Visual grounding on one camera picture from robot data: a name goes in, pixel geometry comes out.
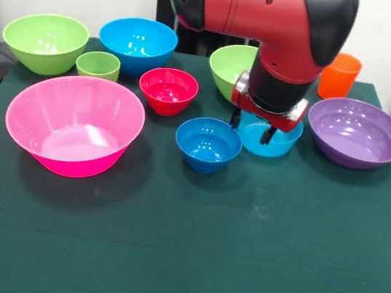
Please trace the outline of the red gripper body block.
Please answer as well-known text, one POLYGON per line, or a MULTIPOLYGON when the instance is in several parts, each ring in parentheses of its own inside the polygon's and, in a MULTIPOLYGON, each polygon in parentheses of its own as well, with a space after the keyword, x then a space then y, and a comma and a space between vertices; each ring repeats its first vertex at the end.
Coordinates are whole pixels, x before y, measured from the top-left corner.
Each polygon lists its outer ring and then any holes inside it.
POLYGON ((293 130, 303 120, 307 111, 308 101, 303 98, 300 100, 290 111, 283 114, 275 114, 267 112, 257 106, 251 99, 246 89, 240 90, 236 87, 233 88, 231 94, 231 103, 236 106, 236 109, 241 109, 245 112, 266 120, 270 126, 283 132, 289 132, 293 130))

